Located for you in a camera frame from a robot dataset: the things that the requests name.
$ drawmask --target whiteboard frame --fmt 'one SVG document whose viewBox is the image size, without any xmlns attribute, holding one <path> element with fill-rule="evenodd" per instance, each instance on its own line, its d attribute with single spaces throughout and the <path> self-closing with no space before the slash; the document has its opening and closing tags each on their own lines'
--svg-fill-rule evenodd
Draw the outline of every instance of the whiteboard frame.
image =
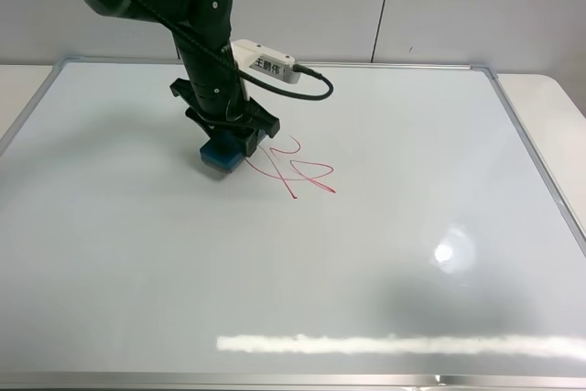
<svg viewBox="0 0 586 391">
<path fill-rule="evenodd" d="M 21 114 L 0 138 L 0 156 L 9 147 L 37 105 L 59 77 L 67 64 L 176 64 L 180 60 L 68 57 L 58 62 L 42 83 Z M 558 189 L 543 158 L 539 155 L 530 135 L 511 104 L 498 76 L 486 66 L 441 64 L 387 64 L 387 63 L 305 63 L 312 68 L 364 68 L 364 69 L 430 69 L 448 71 L 479 71 L 492 84 L 501 105 L 509 116 L 516 132 L 533 160 L 549 193 L 559 207 L 566 224 L 586 256 L 586 233 L 577 222 L 576 215 Z M 242 391 L 359 391 L 365 387 L 391 389 L 397 387 L 458 388 L 535 388 L 535 389 L 586 389 L 586 377 L 543 376 L 488 376 L 488 375 L 234 375 L 234 374 L 180 374 L 180 373 L 0 373 L 0 389 L 206 389 Z"/>
</svg>

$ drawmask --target gray wall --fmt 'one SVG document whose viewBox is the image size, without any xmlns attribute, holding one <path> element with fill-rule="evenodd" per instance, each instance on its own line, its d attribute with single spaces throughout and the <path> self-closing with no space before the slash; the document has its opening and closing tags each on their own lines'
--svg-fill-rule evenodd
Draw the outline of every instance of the gray wall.
<svg viewBox="0 0 586 391">
<path fill-rule="evenodd" d="M 159 25 L 81 0 L 0 0 L 0 62 L 69 54 L 174 58 Z M 233 38 L 303 60 L 370 61 L 383 0 L 235 0 Z M 545 73 L 586 112 L 586 0 L 386 0 L 374 61 L 489 64 Z"/>
<path fill-rule="evenodd" d="M 369 61 L 383 0 L 234 0 L 233 38 L 304 60 Z M 166 29 L 94 14 L 82 0 L 0 0 L 0 62 L 69 54 L 176 56 Z"/>
<path fill-rule="evenodd" d="M 386 0 L 374 60 L 546 73 L 586 109 L 586 0 Z"/>
</svg>

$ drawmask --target whiteboard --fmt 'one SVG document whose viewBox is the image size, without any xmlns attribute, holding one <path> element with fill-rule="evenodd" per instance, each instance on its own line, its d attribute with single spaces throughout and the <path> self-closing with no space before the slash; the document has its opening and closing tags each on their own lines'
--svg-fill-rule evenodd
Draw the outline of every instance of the whiteboard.
<svg viewBox="0 0 586 391">
<path fill-rule="evenodd" d="M 586 260 L 484 73 L 319 70 L 250 87 L 282 129 L 224 176 L 181 66 L 68 64 L 0 160 L 0 372 L 584 377 Z"/>
</svg>

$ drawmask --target blue eraser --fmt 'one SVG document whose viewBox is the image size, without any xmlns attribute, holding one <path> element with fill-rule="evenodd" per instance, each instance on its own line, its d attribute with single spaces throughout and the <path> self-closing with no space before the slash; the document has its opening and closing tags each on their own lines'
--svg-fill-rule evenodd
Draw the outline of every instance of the blue eraser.
<svg viewBox="0 0 586 391">
<path fill-rule="evenodd" d="M 244 154 L 229 134 L 219 134 L 200 148 L 201 160 L 223 173 L 232 173 L 243 161 Z"/>
</svg>

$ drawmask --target red marker scribble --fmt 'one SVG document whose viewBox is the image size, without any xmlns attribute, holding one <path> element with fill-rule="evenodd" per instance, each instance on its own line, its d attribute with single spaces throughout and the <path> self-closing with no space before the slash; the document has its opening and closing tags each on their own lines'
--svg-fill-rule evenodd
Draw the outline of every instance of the red marker scribble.
<svg viewBox="0 0 586 391">
<path fill-rule="evenodd" d="M 279 150 L 278 148 L 273 148 L 270 147 L 269 150 L 272 153 L 272 155 L 278 159 L 277 153 L 280 153 L 282 155 L 295 155 L 297 154 L 299 151 L 301 151 L 301 144 L 299 143 L 299 141 L 294 138 L 293 136 L 290 136 L 291 139 L 293 139 L 295 141 L 295 143 L 297 144 L 297 149 L 294 151 L 284 151 L 284 150 Z M 293 192 L 293 190 L 291 189 L 291 186 L 289 185 L 289 182 L 299 182 L 299 181 L 304 181 L 306 180 L 307 182 L 315 185 L 316 187 L 322 189 L 322 190 L 326 190 L 327 192 L 331 192 L 334 193 L 336 192 L 336 190 L 334 188 L 331 188 L 321 182 L 318 182 L 318 179 L 321 178 L 325 178 L 326 176 L 329 176 L 331 173 L 333 173 L 334 169 L 333 167 L 326 165 L 326 164 L 321 164 L 318 162 L 306 162 L 303 160 L 293 160 L 291 159 L 288 163 L 291 166 L 291 169 L 293 169 L 293 171 L 299 175 L 299 178 L 295 178 L 295 179 L 291 179 L 291 178 L 286 178 L 283 176 L 283 173 L 281 173 L 281 171 L 279 170 L 277 163 L 275 162 L 275 160 L 273 160 L 273 158 L 271 157 L 271 155 L 268 154 L 268 152 L 262 148 L 261 146 L 259 146 L 258 148 L 261 149 L 261 151 L 263 153 L 265 153 L 266 157 L 268 157 L 268 160 L 270 160 L 271 164 L 273 165 L 273 168 L 275 169 L 275 172 L 277 173 L 276 175 L 273 175 L 271 173 L 267 173 L 266 171 L 263 171 L 262 169 L 256 167 L 255 165 L 253 165 L 250 160 L 246 160 L 246 162 L 248 163 L 248 165 L 250 165 L 253 169 L 255 169 L 256 171 L 258 171 L 259 173 L 271 178 L 271 179 L 278 179 L 281 180 L 283 182 L 283 184 L 285 185 L 285 187 L 287 188 L 289 194 L 291 195 L 291 197 L 293 199 L 297 199 L 298 197 L 295 195 L 295 193 Z M 325 168 L 325 172 L 323 174 L 319 174 L 318 176 L 307 176 L 306 174 L 302 173 L 299 168 L 296 166 L 296 164 L 305 164 L 305 165 L 311 165 L 311 166 L 315 166 L 315 167 L 319 167 L 324 169 Z"/>
</svg>

